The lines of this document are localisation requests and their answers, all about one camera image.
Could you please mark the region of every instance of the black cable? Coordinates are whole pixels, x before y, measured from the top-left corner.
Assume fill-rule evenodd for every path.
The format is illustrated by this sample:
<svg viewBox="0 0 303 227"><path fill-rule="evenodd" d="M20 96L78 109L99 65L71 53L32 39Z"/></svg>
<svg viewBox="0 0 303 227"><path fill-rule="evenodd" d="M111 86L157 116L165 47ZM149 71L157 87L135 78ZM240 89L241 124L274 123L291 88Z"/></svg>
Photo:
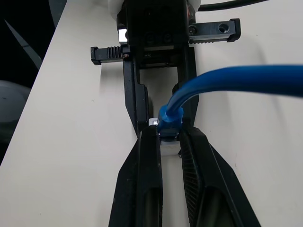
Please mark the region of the black cable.
<svg viewBox="0 0 303 227"><path fill-rule="evenodd" d="M216 3L216 4L207 4L207 5L201 5L198 11L206 12L206 11L215 11L215 10L223 10L223 9L232 9L232 8L252 5L263 1L268 1L268 0L234 0L234 1Z"/></svg>

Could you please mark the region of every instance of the white table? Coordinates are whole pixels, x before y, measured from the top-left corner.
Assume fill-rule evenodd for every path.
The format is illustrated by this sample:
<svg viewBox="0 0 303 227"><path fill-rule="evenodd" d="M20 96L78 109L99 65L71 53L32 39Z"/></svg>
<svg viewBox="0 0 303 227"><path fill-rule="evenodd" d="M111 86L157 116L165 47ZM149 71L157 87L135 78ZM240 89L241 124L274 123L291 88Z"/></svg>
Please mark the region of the white table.
<svg viewBox="0 0 303 227"><path fill-rule="evenodd" d="M300 0L272 0L199 13L198 22L240 18L242 36L196 46L197 72L303 63L302 7ZM116 23L105 7L67 3L0 167L1 227L108 226L116 177L136 136L125 108L122 64L105 64L100 74L89 48L115 45ZM174 69L164 77L159 72L143 75L155 109L177 81ZM157 101L160 93L164 98ZM196 127L233 167L264 227L302 226L302 116L298 98L200 96ZM162 168L163 226L189 226L180 159L165 157Z"/></svg>

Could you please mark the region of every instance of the screw hole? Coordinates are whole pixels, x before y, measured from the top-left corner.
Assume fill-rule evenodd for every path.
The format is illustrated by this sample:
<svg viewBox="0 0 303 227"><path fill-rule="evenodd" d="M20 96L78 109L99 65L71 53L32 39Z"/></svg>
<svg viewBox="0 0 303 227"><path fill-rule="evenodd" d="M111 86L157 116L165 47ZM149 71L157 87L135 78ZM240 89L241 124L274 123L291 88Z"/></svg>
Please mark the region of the screw hole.
<svg viewBox="0 0 303 227"><path fill-rule="evenodd" d="M219 31L221 33L227 33L229 30L229 26L227 24L220 24L219 25Z"/></svg>

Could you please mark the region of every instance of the blue ethernet cable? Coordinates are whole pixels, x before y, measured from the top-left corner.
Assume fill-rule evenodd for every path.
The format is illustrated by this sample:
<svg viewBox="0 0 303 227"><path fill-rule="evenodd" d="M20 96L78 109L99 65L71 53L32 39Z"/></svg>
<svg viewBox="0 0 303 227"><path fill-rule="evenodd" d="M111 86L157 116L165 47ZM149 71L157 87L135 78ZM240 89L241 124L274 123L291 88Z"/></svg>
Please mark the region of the blue ethernet cable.
<svg viewBox="0 0 303 227"><path fill-rule="evenodd" d="M182 86L159 111L161 136L178 134L182 105L191 97L212 91L246 91L303 97L303 66L240 66L204 73Z"/></svg>

